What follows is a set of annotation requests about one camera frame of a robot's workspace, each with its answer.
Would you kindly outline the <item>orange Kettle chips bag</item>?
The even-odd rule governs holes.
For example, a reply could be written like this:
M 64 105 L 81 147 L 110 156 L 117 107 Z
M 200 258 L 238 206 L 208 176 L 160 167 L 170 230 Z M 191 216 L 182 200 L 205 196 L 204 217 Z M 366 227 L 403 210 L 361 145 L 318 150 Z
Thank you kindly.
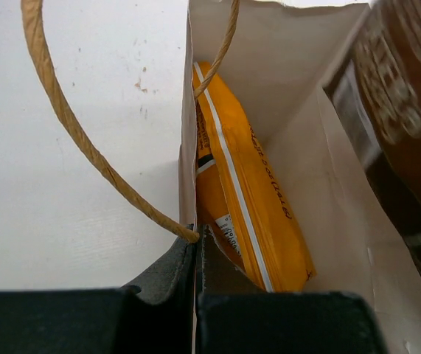
M 196 196 L 207 231 L 258 287 L 301 291 L 316 275 L 290 203 L 246 113 L 215 75 L 196 103 Z

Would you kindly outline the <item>brown paper bag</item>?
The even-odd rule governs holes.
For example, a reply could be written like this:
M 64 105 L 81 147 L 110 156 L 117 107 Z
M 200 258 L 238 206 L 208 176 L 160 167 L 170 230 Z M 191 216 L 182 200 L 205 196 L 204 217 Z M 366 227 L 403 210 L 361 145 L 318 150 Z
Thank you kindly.
M 308 241 L 319 272 L 308 288 L 361 295 L 391 353 L 421 353 L 420 274 L 321 89 L 368 11 L 353 1 L 188 1 L 185 54 L 223 60 Z

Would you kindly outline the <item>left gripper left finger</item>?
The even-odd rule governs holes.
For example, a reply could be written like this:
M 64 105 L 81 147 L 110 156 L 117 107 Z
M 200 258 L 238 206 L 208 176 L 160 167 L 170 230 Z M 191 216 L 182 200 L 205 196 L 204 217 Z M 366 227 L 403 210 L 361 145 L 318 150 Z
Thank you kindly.
M 0 291 L 0 353 L 191 353 L 196 246 L 119 288 Z

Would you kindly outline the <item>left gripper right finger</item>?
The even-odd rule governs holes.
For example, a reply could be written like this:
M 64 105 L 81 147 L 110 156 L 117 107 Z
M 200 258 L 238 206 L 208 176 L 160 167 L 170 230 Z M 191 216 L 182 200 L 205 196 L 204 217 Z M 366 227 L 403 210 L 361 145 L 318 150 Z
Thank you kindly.
M 267 293 L 199 229 L 197 353 L 384 353 L 371 308 L 350 292 Z

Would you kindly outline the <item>brown Kettle sea salt chips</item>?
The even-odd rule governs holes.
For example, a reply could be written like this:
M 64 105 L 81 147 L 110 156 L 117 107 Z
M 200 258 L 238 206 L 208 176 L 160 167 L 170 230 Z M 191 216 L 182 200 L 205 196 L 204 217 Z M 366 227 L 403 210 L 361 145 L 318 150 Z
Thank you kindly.
M 324 92 L 421 276 L 421 1 L 376 1 Z

